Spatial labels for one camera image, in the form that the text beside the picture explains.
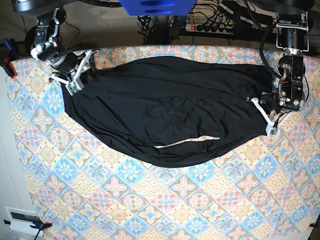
white wall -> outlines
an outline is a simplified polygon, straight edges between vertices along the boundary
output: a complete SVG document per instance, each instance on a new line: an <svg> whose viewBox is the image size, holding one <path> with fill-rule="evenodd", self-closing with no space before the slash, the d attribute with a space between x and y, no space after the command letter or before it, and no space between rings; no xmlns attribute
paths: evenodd
<svg viewBox="0 0 320 240"><path fill-rule="evenodd" d="M35 211L20 165L11 123L5 71L0 67L0 240L33 240L35 237L9 230L6 207Z"/></svg>

wire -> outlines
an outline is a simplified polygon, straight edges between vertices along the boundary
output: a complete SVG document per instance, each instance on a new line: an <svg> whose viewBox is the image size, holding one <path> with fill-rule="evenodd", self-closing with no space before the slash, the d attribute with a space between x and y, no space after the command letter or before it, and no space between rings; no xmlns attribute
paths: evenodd
<svg viewBox="0 0 320 240"><path fill-rule="evenodd" d="M154 26L150 27L150 23L152 23L152 19L149 16L137 16L138 21L141 23L139 27L141 31L138 31L138 34L143 36L142 44L146 44L149 38L150 33L152 32Z"/></svg>
<svg viewBox="0 0 320 240"><path fill-rule="evenodd" d="M276 73L270 66L269 66L269 63L264 55L264 45L265 45L265 41L266 41L266 38L267 38L267 35L268 33L271 31L272 29L268 29L267 31L264 32L263 34L263 37L262 37L262 40L260 42L260 48L259 48L259 53L260 53L260 57L261 57L261 60L265 66L265 68L268 70L269 73L271 73L273 76L275 76L276 78L278 79L281 79L282 76L279 75L278 73Z"/></svg>
<svg viewBox="0 0 320 240"><path fill-rule="evenodd" d="M196 11L196 12L193 12L192 14L202 14L203 16L205 16L205 18L207 19L207 21L210 21L210 22L213 22L210 18L214 17L215 15L211 16L211 17L208 17L207 15L205 15L203 12L201 11Z"/></svg>
<svg viewBox="0 0 320 240"><path fill-rule="evenodd" d="M308 101L308 98L309 98L309 92L310 92L310 90L309 90L309 84L308 84L308 80L307 80L307 78L306 78L306 75L304 75L304 79L305 79L305 82L306 82L306 87L307 87L307 89L308 89L308 93L307 93L307 95L306 95L306 99L305 99L305 103Z"/></svg>
<svg viewBox="0 0 320 240"><path fill-rule="evenodd" d="M80 35L80 33L81 33L81 30L80 30L78 27L76 27L76 26L68 23L67 21L64 21L64 22L65 22L65 24L69 25L70 27L73 27L73 28L77 29L77 31L78 31L78 33L76 34L76 36L67 44L67 46L69 46L74 40L76 40L77 37L79 37L79 35Z"/></svg>
<svg viewBox="0 0 320 240"><path fill-rule="evenodd" d="M256 7L255 7L255 5L253 5L252 2L249 2L249 3L250 3L250 5L251 5L251 7L253 7L253 11L256 12Z"/></svg>
<svg viewBox="0 0 320 240"><path fill-rule="evenodd" d="M291 113L291 112L292 112L292 111L286 111L286 112L281 113L280 116L278 117L278 119L275 121L274 127L275 127L275 128L278 127L279 120L280 120L280 118L281 118L283 115L288 114L288 113Z"/></svg>
<svg viewBox="0 0 320 240"><path fill-rule="evenodd" d="M268 30L272 30L276 27L277 23L279 22L279 19L271 26L266 26L266 27L261 27L259 22L256 20L253 12L251 11L250 7L249 7L249 4L248 4L248 1L247 0L243 0L244 2L244 5L246 7L246 9L248 10L248 13L250 15L250 18L252 19L253 23L256 25L256 27L261 30L261 31L268 31Z"/></svg>
<svg viewBox="0 0 320 240"><path fill-rule="evenodd" d="M217 18L220 16L220 15L222 15L221 16L221 20L220 20L220 24L221 24L221 22L222 22L222 20L224 19L224 13L223 12L220 12L220 13L218 13L216 16L215 15L212 15L211 17L209 17L209 19L204 23L204 24L202 24L203 26L204 25L207 25L207 23L209 22L209 20L212 22L211 24L210 24L210 27L212 27L212 25L214 24L214 23L216 23L216 20L217 20Z"/></svg>
<svg viewBox="0 0 320 240"><path fill-rule="evenodd" d="M65 76L66 76L66 79L71 83L72 82L72 80L70 79L70 77L68 76L68 74L65 72L65 71L63 71L63 70L60 70L60 69L57 69L57 68L55 68L54 66L51 66L53 69L55 69L55 70L57 70L58 72L61 72L61 73L63 73Z"/></svg>
<svg viewBox="0 0 320 240"><path fill-rule="evenodd" d="M195 36L192 35L192 45L194 45L194 43L195 43Z"/></svg>
<svg viewBox="0 0 320 240"><path fill-rule="evenodd" d="M22 18L22 21L23 21L23 27L24 27L24 31L25 31L25 33L27 34L28 33L28 31L27 31L27 29L26 29L26 22L25 22L25 19L24 19L24 17L21 15L21 18Z"/></svg>
<svg viewBox="0 0 320 240"><path fill-rule="evenodd" d="M40 231L41 231L41 230L39 229L38 233L35 235L34 240L36 240L36 239L37 239L37 237L38 237L38 235L39 235Z"/></svg>
<svg viewBox="0 0 320 240"><path fill-rule="evenodd" d="M211 21L211 22L212 22L211 26L212 26L212 25L216 22L218 16L221 15L221 14L222 14L222 17L221 17L222 19L221 19L221 20L223 20L225 14L224 14L223 12L219 12L219 13L218 13L218 12L215 12L214 15L212 15L211 17L209 17L209 19L203 24L203 26L206 25L206 24L209 22L209 20L211 21L211 18L213 18L214 16L216 16L216 17L214 18L214 20Z"/></svg>

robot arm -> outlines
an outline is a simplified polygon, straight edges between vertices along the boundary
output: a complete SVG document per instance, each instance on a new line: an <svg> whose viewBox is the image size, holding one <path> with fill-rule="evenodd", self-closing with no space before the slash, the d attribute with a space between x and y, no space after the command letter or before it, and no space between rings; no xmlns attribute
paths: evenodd
<svg viewBox="0 0 320 240"><path fill-rule="evenodd" d="M67 50L62 46L59 38L59 26L63 23L66 13L62 7L64 4L75 2L76 0L12 0L13 8L16 12L37 17L38 25L35 31L34 48L31 50L31 55L41 61L51 64L58 72L51 76L52 79L66 83L66 87L70 94L73 95L80 91L84 85L81 82L81 75L84 73L93 73L90 57L95 51L88 51L84 55L76 56L73 51ZM279 73L275 73L269 67L268 62L263 55L264 39L261 41L260 55L264 65L277 78L279 78L279 86L276 92L269 94L268 97L261 100L261 103L268 103L270 96L275 102L271 105L276 105L275 109L269 109L270 112L275 111L279 114L280 111L298 111L304 105L305 96L303 92L303 77L305 68L303 63L302 53L309 50L309 23L308 13L306 10L314 5L314 0L250 0L257 4L260 8L278 13L278 21L275 27L277 31L276 46L284 50L284 56L278 64ZM141 5L155 6L161 1L147 0L141 2ZM189 9L192 8L195 0L184 1L187 5L192 3ZM159 11L149 11L149 15L160 15ZM253 16L253 22L260 30L260 26ZM305 35L307 36L307 47L305 48Z"/></svg>

black garment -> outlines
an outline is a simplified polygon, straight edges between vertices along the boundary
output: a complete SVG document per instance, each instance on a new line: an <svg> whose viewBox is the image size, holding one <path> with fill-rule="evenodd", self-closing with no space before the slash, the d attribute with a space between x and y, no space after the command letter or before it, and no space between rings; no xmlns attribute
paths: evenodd
<svg viewBox="0 0 320 240"><path fill-rule="evenodd" d="M247 102L272 90L264 66L153 57L100 71L70 96L66 113L114 150L159 167L204 163L260 135L267 122ZM184 142L211 136L219 140Z"/></svg>

patterned tablecloth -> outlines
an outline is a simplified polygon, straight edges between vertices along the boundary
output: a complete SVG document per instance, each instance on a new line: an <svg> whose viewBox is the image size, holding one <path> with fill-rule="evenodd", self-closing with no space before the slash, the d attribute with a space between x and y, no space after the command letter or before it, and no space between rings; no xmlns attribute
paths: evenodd
<svg viewBox="0 0 320 240"><path fill-rule="evenodd" d="M266 51L275 67L281 54ZM102 49L99 68L154 56L262 64L256 49L140 46ZM64 112L49 66L13 63L8 101L45 239L257 240L305 231L320 213L320 61L305 57L310 96L273 137L257 137L201 165L168 169L116 152Z"/></svg>

